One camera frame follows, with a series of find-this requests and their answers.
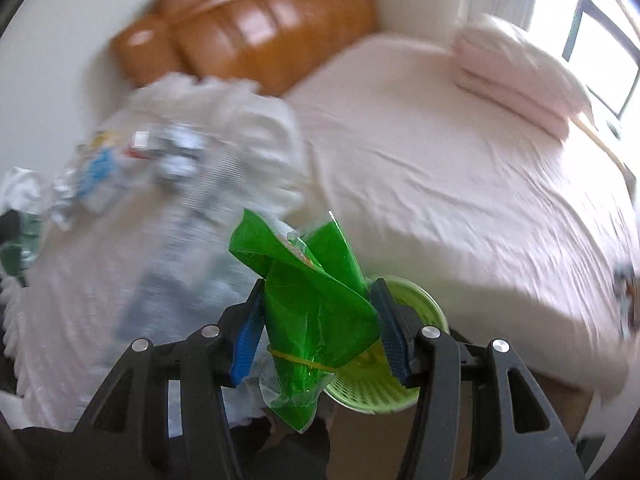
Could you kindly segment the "green plastic snack bag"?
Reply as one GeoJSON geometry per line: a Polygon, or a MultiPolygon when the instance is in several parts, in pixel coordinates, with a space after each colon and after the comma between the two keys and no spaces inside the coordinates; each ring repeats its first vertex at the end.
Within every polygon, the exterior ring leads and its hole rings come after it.
{"type": "Polygon", "coordinates": [[[259,379],[265,402],[298,432],[316,416],[337,371],[380,338],[368,285],[334,215],[283,232],[244,211],[229,250],[264,281],[273,369],[259,379]]]}

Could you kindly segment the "green plastic waste basket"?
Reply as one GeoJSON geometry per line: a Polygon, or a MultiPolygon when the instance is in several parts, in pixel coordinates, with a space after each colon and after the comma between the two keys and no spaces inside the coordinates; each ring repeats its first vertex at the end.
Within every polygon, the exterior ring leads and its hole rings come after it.
{"type": "MultiPolygon", "coordinates": [[[[393,275],[382,279],[398,304],[412,307],[425,325],[450,333],[446,316],[426,290],[393,275]]],[[[419,399],[418,388],[405,388],[392,374],[380,340],[338,370],[324,393],[343,408],[366,415],[398,413],[419,399]]]]}

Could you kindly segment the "white lace bed cover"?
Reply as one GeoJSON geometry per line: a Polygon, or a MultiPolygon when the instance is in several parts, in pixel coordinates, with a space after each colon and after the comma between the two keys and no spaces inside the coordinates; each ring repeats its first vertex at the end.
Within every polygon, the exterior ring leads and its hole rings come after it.
{"type": "Polygon", "coordinates": [[[186,338],[244,300],[256,275],[232,231],[246,210],[281,221],[307,178],[294,110],[254,82],[131,92],[52,184],[24,274],[2,274],[10,424],[73,429],[134,340],[186,338]]]}

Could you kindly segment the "pink bed with sheet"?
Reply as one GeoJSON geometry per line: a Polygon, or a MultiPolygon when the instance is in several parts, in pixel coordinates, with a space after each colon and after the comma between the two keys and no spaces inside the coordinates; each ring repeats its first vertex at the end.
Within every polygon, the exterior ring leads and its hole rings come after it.
{"type": "Polygon", "coordinates": [[[332,212],[361,269],[427,290],[474,344],[503,338],[559,382],[616,396],[638,341],[620,333],[617,268],[639,261],[614,162],[454,83],[451,54],[373,35],[285,96],[311,180],[294,226],[332,212]]]}

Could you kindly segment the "colourful items on bed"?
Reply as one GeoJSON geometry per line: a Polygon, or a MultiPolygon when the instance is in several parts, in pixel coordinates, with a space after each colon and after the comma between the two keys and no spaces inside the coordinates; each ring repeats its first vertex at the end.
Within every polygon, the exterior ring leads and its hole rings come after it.
{"type": "Polygon", "coordinates": [[[615,270],[613,290],[620,308],[620,336],[630,339],[639,330],[639,277],[632,264],[615,270]]]}

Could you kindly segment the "brown wooden headboard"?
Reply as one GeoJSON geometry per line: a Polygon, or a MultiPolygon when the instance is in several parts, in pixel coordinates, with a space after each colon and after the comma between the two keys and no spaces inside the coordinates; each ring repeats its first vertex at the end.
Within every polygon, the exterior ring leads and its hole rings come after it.
{"type": "Polygon", "coordinates": [[[155,0],[111,50],[136,88],[182,73],[280,96],[377,29],[374,0],[155,0]]]}

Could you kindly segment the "window with dark frame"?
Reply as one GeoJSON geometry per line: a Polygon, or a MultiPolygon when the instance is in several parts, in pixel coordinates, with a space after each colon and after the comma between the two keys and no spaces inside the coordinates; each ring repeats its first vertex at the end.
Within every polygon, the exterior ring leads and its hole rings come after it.
{"type": "Polygon", "coordinates": [[[620,0],[535,0],[529,31],[612,118],[639,113],[639,34],[620,0]]]}

